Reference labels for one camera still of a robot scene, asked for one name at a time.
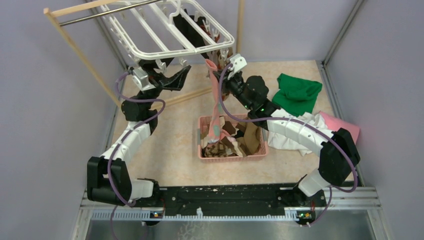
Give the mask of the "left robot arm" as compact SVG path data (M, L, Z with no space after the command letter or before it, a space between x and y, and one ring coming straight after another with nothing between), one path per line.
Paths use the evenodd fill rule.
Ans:
M166 106L159 98L161 92L180 91L192 67L186 65L169 77L157 72L157 67L155 63L141 61L137 68L130 67L115 81L115 92L123 99L121 111L127 126L108 150L87 162L86 195L90 201L130 207L138 201L149 207L160 202L158 182L131 179L127 164L158 126L158 116Z

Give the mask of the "pink sock with teal spots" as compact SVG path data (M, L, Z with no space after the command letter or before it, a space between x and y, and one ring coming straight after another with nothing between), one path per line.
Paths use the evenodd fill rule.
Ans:
M218 71L218 68L216 64L211 61L210 59L205 60L205 65L208 69L208 78L211 83L211 93L213 96L213 107L212 107L212 115L211 120L209 122L209 130L208 134L206 136L207 144L215 144L219 142L221 139L221 132L222 132L222 126L221 126L221 115L220 115L220 108L221 103L221 93L219 91L219 80L215 76L215 72Z

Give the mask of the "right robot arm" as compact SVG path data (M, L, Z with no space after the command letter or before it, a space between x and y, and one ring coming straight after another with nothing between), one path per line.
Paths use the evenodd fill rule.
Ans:
M299 206L307 206L314 194L324 188L343 191L342 184L353 176L352 193L359 185L357 164L361 158L348 130L326 130L284 113L283 109L268 99L269 88L260 75L243 79L242 72L215 70L212 76L218 83L218 94L230 93L248 112L247 123L294 140L319 157L319 165L301 178L293 192L293 200Z

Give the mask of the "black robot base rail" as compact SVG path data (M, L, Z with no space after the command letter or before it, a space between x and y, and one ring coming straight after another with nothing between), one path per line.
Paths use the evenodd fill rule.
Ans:
M379 210L373 187L354 192L325 188L304 200L294 199L291 184L168 186L158 199L139 200L134 207L94 202L83 196L83 210L95 220L182 222L287 221L308 226L330 211Z

